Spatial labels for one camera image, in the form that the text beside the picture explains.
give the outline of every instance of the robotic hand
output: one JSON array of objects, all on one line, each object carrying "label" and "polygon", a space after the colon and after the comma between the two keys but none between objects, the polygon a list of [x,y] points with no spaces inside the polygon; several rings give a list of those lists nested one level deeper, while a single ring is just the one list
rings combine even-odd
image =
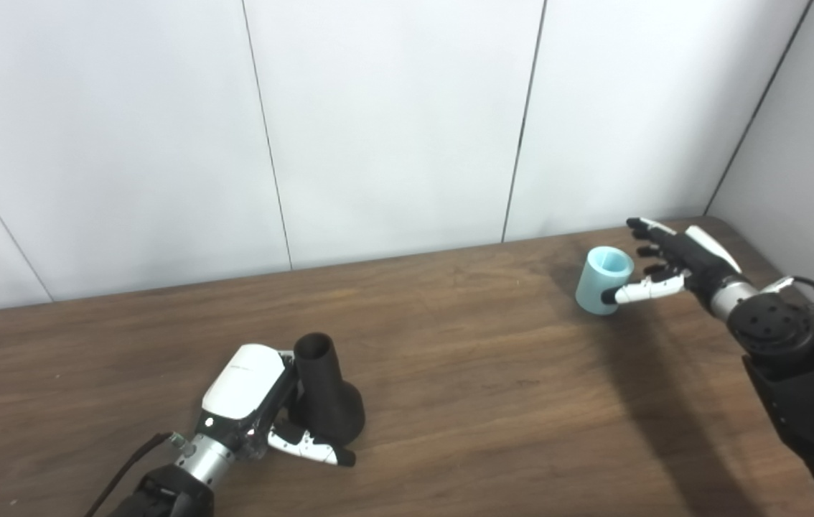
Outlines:
[{"label": "robotic hand", "polygon": [[602,301],[626,304],[693,292],[745,350],[742,363],[778,436],[814,478],[814,314],[779,294],[794,281],[813,287],[814,281],[787,277],[759,291],[726,249],[697,226],[676,233],[642,218],[628,219],[627,226],[635,238],[651,242],[637,254],[663,262],[646,268],[649,276],[639,284],[603,292]]},{"label": "robotic hand", "polygon": [[[282,409],[289,418],[278,420]],[[342,446],[364,425],[361,396],[342,380],[334,343],[325,334],[303,337],[295,353],[243,345],[203,396],[192,441],[177,433],[157,435],[124,465],[86,517],[132,462],[165,439],[181,449],[180,457],[145,474],[111,517],[211,517],[213,488],[232,463],[259,459],[269,447],[352,467],[355,455]]]}]

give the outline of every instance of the black fingertip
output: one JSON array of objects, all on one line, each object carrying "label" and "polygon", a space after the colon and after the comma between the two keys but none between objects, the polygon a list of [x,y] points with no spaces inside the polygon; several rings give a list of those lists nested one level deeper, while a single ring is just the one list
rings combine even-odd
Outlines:
[{"label": "black fingertip", "polygon": [[663,269],[662,271],[656,272],[656,274],[651,274],[650,279],[654,284],[657,284],[660,281],[676,278],[676,276],[678,276],[678,274],[673,269]]},{"label": "black fingertip", "polygon": [[620,289],[619,287],[613,287],[611,289],[605,289],[602,292],[602,302],[605,305],[617,305],[617,298],[614,297],[617,294],[617,290]]},{"label": "black fingertip", "polygon": [[659,248],[653,246],[640,246],[637,248],[638,256],[659,256]]},{"label": "black fingertip", "polygon": [[657,274],[660,271],[665,271],[665,268],[666,268],[665,264],[653,264],[651,266],[643,268],[643,274],[644,275]]},{"label": "black fingertip", "polygon": [[334,454],[337,456],[339,467],[355,467],[355,452],[342,447],[334,447]]}]

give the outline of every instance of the black cup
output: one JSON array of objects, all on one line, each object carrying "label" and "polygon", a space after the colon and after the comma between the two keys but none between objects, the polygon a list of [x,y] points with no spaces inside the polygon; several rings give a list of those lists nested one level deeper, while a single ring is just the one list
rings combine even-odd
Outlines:
[{"label": "black cup", "polygon": [[314,332],[295,344],[295,364],[302,395],[289,409],[296,425],[337,445],[347,445],[365,426],[362,396],[340,372],[334,340]]}]

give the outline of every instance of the cup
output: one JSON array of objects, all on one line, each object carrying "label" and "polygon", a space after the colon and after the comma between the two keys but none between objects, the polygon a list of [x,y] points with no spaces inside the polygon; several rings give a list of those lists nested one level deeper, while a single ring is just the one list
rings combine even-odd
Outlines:
[{"label": "cup", "polygon": [[590,249],[576,288],[576,301],[594,315],[617,311],[617,305],[602,302],[602,292],[626,284],[633,271],[633,259],[620,249],[611,246]]}]

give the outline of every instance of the silver metal joint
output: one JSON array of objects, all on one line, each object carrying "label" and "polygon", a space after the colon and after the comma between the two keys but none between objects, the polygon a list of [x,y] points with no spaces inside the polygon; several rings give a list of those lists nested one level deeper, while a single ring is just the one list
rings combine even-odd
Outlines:
[{"label": "silver metal joint", "polygon": [[729,313],[736,308],[736,305],[754,297],[755,294],[758,294],[758,290],[748,282],[732,282],[732,284],[726,285],[726,287],[715,292],[713,298],[710,299],[710,312],[715,315],[717,320],[725,323],[729,319]]},{"label": "silver metal joint", "polygon": [[184,454],[174,464],[204,485],[214,488],[232,467],[234,454],[225,445],[203,434],[195,436],[190,445],[184,448]]}]

